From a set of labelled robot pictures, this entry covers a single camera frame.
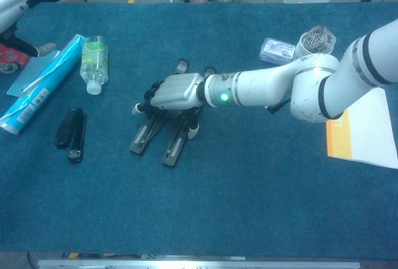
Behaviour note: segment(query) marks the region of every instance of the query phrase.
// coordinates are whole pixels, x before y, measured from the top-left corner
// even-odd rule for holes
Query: green indicator light
[[[228,94],[226,94],[226,93],[223,93],[223,94],[220,95],[220,99],[221,99],[222,101],[228,101],[228,98],[229,98],[229,96],[228,96]]]

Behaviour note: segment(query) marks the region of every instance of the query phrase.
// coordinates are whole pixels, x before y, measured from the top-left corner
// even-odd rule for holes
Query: bottle cap
[[[101,83],[95,80],[88,81],[87,92],[91,95],[98,95],[101,92]]]

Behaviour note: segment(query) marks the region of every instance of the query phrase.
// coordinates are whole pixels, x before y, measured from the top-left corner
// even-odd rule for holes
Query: white robotic arm
[[[53,43],[47,43],[37,48],[15,36],[17,21],[29,8],[42,1],[56,0],[0,0],[0,43],[33,57],[51,52],[55,48]]]
[[[361,96],[385,84],[398,83],[398,20],[355,40],[339,62],[313,54],[275,68],[211,75],[172,75],[153,97],[137,104],[187,110],[208,103],[221,106],[273,106],[293,85],[290,111],[308,122],[336,119]]]

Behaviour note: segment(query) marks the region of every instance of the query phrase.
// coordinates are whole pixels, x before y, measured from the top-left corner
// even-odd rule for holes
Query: container of paper clips
[[[318,25],[300,37],[294,53],[294,60],[312,53],[331,54],[335,44],[336,37],[328,28]]]

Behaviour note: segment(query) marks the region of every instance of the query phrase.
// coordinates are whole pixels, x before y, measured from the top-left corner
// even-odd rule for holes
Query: red packet
[[[0,43],[0,72],[13,73],[24,69],[30,57]]]

